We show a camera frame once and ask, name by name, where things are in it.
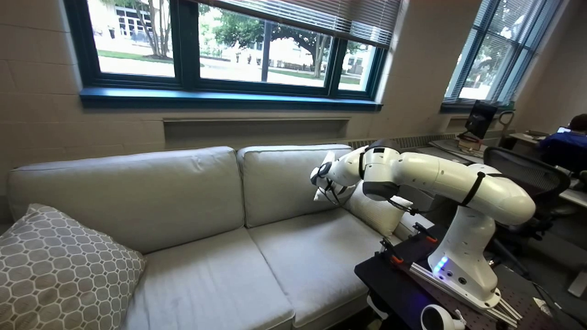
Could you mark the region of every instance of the patterned pillow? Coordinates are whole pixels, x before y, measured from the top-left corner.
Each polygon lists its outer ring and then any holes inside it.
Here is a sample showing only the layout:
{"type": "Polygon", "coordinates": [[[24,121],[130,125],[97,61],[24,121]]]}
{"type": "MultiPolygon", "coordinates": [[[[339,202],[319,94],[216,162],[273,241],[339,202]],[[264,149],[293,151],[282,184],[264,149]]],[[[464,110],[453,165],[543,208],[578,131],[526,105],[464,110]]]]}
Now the patterned pillow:
{"type": "Polygon", "coordinates": [[[143,257],[48,206],[0,237],[0,329],[119,329],[143,257]]]}

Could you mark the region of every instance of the couch cushion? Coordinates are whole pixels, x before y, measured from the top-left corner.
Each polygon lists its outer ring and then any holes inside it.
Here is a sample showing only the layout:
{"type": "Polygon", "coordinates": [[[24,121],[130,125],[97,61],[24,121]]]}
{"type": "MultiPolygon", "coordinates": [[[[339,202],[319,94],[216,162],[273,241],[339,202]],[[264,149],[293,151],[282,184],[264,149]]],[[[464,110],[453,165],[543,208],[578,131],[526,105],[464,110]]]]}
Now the couch cushion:
{"type": "Polygon", "coordinates": [[[147,255],[128,330],[288,329],[292,307],[246,230],[147,255]]]}
{"type": "Polygon", "coordinates": [[[248,147],[238,151],[248,228],[336,208],[316,204],[310,173],[328,151],[343,156],[349,145],[248,147]]]}
{"type": "Polygon", "coordinates": [[[297,329],[367,294],[354,266],[380,250],[380,235],[350,213],[334,209],[249,233],[292,301],[297,329]]]}
{"type": "Polygon", "coordinates": [[[152,153],[20,167],[9,178],[15,219],[53,206],[149,253],[242,226],[233,149],[152,153]]]}
{"type": "Polygon", "coordinates": [[[145,266],[46,206],[31,206],[0,252],[0,329],[119,329],[145,266]]]}

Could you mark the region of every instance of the computer monitor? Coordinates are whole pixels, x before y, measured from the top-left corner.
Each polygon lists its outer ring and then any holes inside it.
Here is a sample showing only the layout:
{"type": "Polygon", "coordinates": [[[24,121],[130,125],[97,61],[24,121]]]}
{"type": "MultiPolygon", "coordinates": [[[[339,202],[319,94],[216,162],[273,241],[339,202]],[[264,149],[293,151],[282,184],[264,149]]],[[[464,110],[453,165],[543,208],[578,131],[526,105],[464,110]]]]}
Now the computer monitor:
{"type": "Polygon", "coordinates": [[[495,114],[497,114],[497,107],[486,105],[486,103],[475,103],[464,125],[466,132],[470,136],[475,136],[477,140],[482,140],[495,114]]]}

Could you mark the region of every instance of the window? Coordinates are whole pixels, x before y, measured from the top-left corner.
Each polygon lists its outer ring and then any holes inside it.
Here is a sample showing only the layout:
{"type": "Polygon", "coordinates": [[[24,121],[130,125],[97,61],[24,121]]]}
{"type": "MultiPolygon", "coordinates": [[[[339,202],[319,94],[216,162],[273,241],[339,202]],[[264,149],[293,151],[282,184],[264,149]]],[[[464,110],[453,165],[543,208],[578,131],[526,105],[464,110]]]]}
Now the window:
{"type": "Polygon", "coordinates": [[[444,94],[455,103],[510,105],[561,0],[482,0],[444,94]]]}
{"type": "Polygon", "coordinates": [[[400,0],[64,0],[86,107],[376,110],[400,0]]]}

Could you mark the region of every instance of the grass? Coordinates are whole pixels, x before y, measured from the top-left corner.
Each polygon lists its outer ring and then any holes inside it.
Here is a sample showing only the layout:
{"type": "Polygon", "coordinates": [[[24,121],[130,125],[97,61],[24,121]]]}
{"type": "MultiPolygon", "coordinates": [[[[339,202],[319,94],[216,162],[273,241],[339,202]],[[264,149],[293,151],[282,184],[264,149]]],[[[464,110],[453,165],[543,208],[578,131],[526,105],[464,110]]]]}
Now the grass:
{"type": "MultiPolygon", "coordinates": [[[[141,63],[169,63],[169,65],[172,63],[172,59],[160,59],[160,57],[152,57],[152,55],[136,55],[136,54],[108,52],[108,50],[99,50],[97,55],[99,57],[110,57],[110,59],[141,61],[141,63]]],[[[290,76],[290,77],[299,77],[299,79],[323,81],[321,77],[316,77],[314,72],[295,72],[295,70],[281,70],[281,68],[270,68],[270,72],[290,76]]],[[[360,85],[360,77],[343,76],[341,83],[345,83],[345,85],[360,85]]]]}

